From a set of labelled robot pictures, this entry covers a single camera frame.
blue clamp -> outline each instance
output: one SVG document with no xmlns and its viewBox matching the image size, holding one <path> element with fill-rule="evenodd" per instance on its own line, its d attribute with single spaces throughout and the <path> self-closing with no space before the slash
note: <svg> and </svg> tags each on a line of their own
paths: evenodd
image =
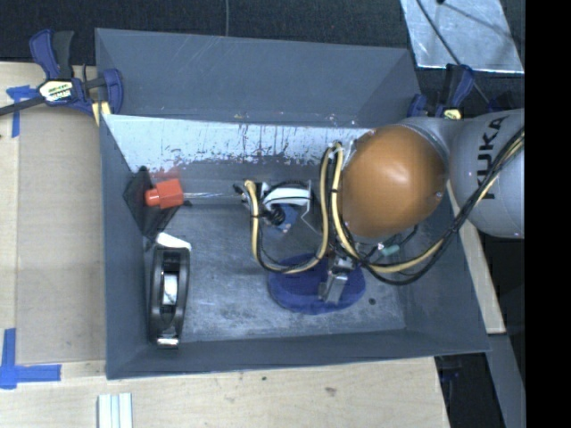
<svg viewBox="0 0 571 428">
<path fill-rule="evenodd" d="M 49 106 L 66 106 L 93 116 L 94 101 L 87 97 L 86 83 L 82 83 L 79 79 L 73 77 L 73 69 L 69 64 L 72 37 L 72 31 L 54 32 L 51 29 L 40 30 L 29 40 L 29 50 L 34 58 L 34 62 L 42 67 L 46 74 L 46 82 L 50 82 L 52 79 L 62 79 L 70 81 L 72 85 L 70 96 L 52 101 L 46 100 L 46 104 Z M 105 85 L 107 85 L 109 106 L 112 112 L 118 113 L 123 104 L 123 85 L 120 73 L 116 69 L 105 70 L 103 78 Z"/>
<path fill-rule="evenodd" d="M 0 366 L 0 389 L 13 390 L 18 383 L 60 381 L 62 365 L 18 366 L 16 362 L 16 329 L 4 330 L 4 348 Z"/>
<path fill-rule="evenodd" d="M 407 117 L 429 115 L 441 118 L 447 110 L 456 110 L 474 88 L 474 71 L 467 65 L 446 65 L 443 90 L 436 97 L 416 94 L 407 111 Z"/>
<path fill-rule="evenodd" d="M 46 81 L 37 87 L 36 96 L 0 108 L 0 116 L 43 103 L 48 106 L 65 106 L 94 117 L 95 102 L 87 90 L 101 86 L 106 86 L 106 97 L 104 91 L 100 91 L 100 96 L 103 95 L 103 99 L 107 100 L 113 113 L 120 112 L 123 85 L 119 71 L 108 69 L 103 72 L 102 78 L 89 81 L 74 78 L 73 68 L 69 64 L 72 37 L 72 31 L 54 32 L 44 29 L 30 39 L 29 50 L 34 62 L 44 71 Z"/>
</svg>

sticker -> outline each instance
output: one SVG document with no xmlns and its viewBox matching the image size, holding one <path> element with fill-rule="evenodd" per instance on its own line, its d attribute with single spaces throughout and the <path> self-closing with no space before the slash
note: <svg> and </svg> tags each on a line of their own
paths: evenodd
<svg viewBox="0 0 571 428">
<path fill-rule="evenodd" d="M 73 96 L 73 83 L 71 81 L 47 81 L 38 90 L 47 102 L 64 102 Z"/>
</svg>

orange cap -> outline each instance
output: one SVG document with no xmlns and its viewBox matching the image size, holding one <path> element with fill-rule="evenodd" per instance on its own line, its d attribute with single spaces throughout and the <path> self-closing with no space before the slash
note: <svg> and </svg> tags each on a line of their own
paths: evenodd
<svg viewBox="0 0 571 428">
<path fill-rule="evenodd" d="M 180 206 L 185 200 L 178 179 L 170 179 L 155 184 L 154 189 L 145 192 L 147 206 L 160 206 L 162 210 Z"/>
</svg>

blue base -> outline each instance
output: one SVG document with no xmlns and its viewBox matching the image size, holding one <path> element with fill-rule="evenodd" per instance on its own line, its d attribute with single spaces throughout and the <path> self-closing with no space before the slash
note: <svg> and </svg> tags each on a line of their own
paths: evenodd
<svg viewBox="0 0 571 428">
<path fill-rule="evenodd" d="M 311 255 L 297 255 L 280 263 L 282 265 L 294 265 L 306 261 Z M 325 303 L 319 299 L 319 284 L 326 280 L 327 259 L 323 259 L 317 266 L 302 273 L 293 275 L 270 273 L 268 276 L 269 293 L 282 308 L 315 316 L 349 308 L 365 292 L 365 278 L 360 267 L 349 273 L 347 285 L 337 304 Z"/>
</svg>

gray bin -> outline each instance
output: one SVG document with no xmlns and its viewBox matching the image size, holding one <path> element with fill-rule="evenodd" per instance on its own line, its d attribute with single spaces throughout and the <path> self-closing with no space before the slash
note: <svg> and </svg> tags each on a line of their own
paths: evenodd
<svg viewBox="0 0 571 428">
<path fill-rule="evenodd" d="M 403 119 L 418 83 L 409 52 L 392 48 L 99 29 L 96 51 L 98 69 L 117 68 L 125 85 L 121 114 L 100 131 L 108 378 L 489 350 L 459 238 L 414 284 L 366 274 L 350 308 L 295 314 L 271 299 L 251 257 L 248 211 L 224 201 L 169 222 L 193 245 L 191 278 L 181 345 L 157 350 L 146 327 L 151 251 L 123 199 L 138 168 L 188 192 L 229 193 L 245 177 L 317 182 L 329 142 Z M 451 219 L 445 198 L 398 258 Z M 268 239 L 285 256 L 312 251 L 316 236 L 301 226 Z"/>
</svg>

